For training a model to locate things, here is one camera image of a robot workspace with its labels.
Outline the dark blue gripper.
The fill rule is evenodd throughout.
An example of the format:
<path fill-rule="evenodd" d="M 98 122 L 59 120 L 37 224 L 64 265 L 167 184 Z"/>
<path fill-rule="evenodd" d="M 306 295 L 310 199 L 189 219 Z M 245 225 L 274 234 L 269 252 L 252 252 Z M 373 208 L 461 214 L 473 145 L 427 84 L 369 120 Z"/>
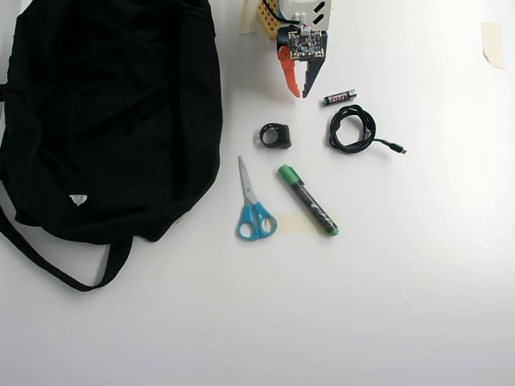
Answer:
<path fill-rule="evenodd" d="M 295 79 L 293 60 L 307 61 L 303 98 L 307 98 L 327 54 L 328 33 L 309 27 L 290 25 L 278 29 L 278 60 L 281 64 L 286 85 L 290 92 L 300 98 L 300 91 Z"/>

